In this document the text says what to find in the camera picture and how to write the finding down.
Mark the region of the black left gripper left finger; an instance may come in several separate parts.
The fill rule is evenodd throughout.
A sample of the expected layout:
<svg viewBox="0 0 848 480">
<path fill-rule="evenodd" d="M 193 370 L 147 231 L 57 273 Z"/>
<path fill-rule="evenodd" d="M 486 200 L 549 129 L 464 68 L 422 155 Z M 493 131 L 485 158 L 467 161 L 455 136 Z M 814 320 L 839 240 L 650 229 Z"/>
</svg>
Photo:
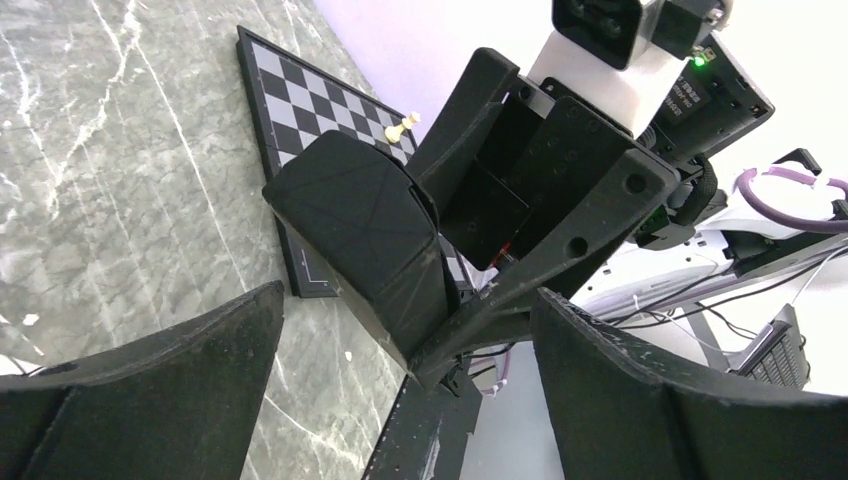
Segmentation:
<svg viewBox="0 0 848 480">
<path fill-rule="evenodd" d="M 237 479 L 284 322 L 265 283 L 110 350 L 1 379 L 5 479 Z"/>
</svg>

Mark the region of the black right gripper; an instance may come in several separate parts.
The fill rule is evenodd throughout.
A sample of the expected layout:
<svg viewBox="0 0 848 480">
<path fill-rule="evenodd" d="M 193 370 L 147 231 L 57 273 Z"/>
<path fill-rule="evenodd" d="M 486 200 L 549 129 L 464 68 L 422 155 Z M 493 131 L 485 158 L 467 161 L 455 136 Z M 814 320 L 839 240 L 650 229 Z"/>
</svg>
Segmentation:
<svg viewBox="0 0 848 480">
<path fill-rule="evenodd" d="M 536 289 L 574 295 L 680 181 L 560 81 L 510 90 L 518 72 L 475 50 L 407 163 L 439 218 L 457 192 L 459 252 L 502 270 L 416 352 L 425 387 L 461 354 L 526 338 Z"/>
</svg>

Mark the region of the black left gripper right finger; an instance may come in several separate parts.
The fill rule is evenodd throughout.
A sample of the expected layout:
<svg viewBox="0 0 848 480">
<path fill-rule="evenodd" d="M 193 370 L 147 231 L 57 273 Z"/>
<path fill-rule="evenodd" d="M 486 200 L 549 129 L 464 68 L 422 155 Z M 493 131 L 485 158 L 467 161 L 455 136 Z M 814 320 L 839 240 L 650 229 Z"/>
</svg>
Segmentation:
<svg viewBox="0 0 848 480">
<path fill-rule="evenodd" d="M 568 479 L 843 479 L 847 401 L 723 373 L 540 289 L 530 326 Z"/>
</svg>

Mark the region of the black glasses case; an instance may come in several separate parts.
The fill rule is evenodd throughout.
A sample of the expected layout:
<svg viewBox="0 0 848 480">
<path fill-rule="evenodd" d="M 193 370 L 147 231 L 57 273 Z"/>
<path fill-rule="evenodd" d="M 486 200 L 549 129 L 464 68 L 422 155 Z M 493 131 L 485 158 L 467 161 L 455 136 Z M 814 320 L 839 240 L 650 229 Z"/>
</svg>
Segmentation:
<svg viewBox="0 0 848 480">
<path fill-rule="evenodd" d="M 443 185 L 450 192 L 440 210 L 430 186 L 401 161 L 329 131 L 262 191 L 366 332 L 406 370 L 466 301 L 443 245 L 476 268 L 490 266 L 531 211 L 515 187 L 475 158 Z"/>
</svg>

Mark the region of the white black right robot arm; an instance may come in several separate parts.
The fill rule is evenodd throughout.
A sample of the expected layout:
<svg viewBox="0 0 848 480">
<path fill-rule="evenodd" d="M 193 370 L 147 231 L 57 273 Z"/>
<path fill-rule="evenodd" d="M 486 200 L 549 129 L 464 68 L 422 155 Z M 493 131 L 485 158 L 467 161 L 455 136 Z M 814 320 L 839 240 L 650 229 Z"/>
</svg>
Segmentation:
<svg viewBox="0 0 848 480">
<path fill-rule="evenodd" d="M 786 225 L 754 193 L 759 177 L 816 184 L 821 170 L 803 149 L 747 168 L 732 194 L 718 187 L 711 157 L 774 108 L 716 37 L 639 137 L 612 116 L 621 97 L 578 91 L 587 68 L 568 60 L 567 80 L 553 74 L 562 45 L 551 38 L 529 77 L 495 50 L 475 51 L 410 161 L 441 233 L 475 268 L 497 270 L 470 311 L 413 356 L 422 382 L 467 353 L 526 339 L 541 287 L 586 291 L 596 316 L 627 327 L 748 280 L 805 272 L 847 242 L 845 200 Z"/>
</svg>

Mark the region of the white chess pawn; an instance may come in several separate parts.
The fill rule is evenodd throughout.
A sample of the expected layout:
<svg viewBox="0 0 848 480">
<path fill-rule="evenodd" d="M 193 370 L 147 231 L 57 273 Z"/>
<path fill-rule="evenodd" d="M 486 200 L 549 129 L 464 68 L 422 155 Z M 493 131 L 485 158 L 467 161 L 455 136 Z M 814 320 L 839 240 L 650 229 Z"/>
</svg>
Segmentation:
<svg viewBox="0 0 848 480">
<path fill-rule="evenodd" d="M 398 143 L 403 134 L 420 121 L 420 114 L 413 111 L 409 115 L 403 117 L 398 124 L 386 127 L 384 129 L 385 138 L 389 143 Z"/>
</svg>

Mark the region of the black table front rail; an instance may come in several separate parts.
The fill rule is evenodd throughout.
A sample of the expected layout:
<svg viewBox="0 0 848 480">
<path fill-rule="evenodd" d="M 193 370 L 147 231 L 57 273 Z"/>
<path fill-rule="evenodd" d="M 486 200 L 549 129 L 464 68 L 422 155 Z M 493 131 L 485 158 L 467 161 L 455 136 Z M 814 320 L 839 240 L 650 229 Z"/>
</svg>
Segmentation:
<svg viewBox="0 0 848 480">
<path fill-rule="evenodd" d="M 454 386 L 456 393 L 403 379 L 363 480 L 459 480 L 482 395 L 464 372 Z"/>
</svg>

